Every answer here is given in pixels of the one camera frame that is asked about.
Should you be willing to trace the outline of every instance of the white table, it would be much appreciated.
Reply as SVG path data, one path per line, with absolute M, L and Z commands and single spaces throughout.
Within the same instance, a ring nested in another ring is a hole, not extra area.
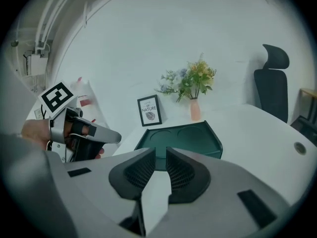
M 302 134 L 269 113 L 247 104 L 204 112 L 201 121 L 204 120 L 223 145 L 222 160 L 244 167 L 275 189 L 290 205 L 300 199 L 317 167 L 317 148 Z M 133 151 L 146 129 L 189 123 L 193 123 L 189 117 L 174 117 L 160 125 L 140 125 L 114 155 Z M 305 155 L 295 150 L 295 142 L 305 146 Z M 167 172 L 155 172 L 142 194 L 148 233 L 167 212 L 170 193 Z

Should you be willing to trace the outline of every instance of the flower vase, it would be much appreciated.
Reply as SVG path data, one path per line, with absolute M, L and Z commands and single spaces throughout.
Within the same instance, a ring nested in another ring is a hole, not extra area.
M 190 100 L 190 115 L 192 121 L 198 121 L 201 119 L 200 108 L 197 101 L 197 98 Z

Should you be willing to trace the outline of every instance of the hand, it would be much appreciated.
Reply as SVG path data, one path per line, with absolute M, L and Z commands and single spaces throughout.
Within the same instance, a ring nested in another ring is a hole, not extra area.
M 70 134 L 72 123 L 65 121 L 64 124 L 64 137 L 65 142 L 68 148 L 72 148 L 72 140 L 68 138 Z M 83 127 L 82 134 L 87 135 L 89 132 L 89 128 L 87 126 Z M 24 126 L 22 128 L 22 137 L 28 140 L 31 140 L 32 142 L 35 142 L 38 144 L 43 150 L 46 151 L 47 143 L 49 142 L 51 138 L 50 134 L 50 127 L 49 127 L 49 120 L 27 120 L 24 123 Z M 103 148 L 100 150 L 99 154 L 97 154 L 96 159 L 100 159 L 101 155 L 104 153 Z

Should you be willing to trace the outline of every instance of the picture frame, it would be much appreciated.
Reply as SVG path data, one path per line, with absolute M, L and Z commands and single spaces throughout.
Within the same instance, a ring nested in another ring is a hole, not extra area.
M 143 127 L 162 124 L 157 95 L 138 99 L 138 107 Z

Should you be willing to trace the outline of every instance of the teal plastic tray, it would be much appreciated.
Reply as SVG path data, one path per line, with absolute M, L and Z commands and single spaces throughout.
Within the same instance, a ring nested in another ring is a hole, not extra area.
M 206 121 L 176 127 L 147 129 L 135 150 L 155 147 L 156 170 L 165 171 L 168 146 L 217 159 L 220 159 L 222 155 L 222 144 Z

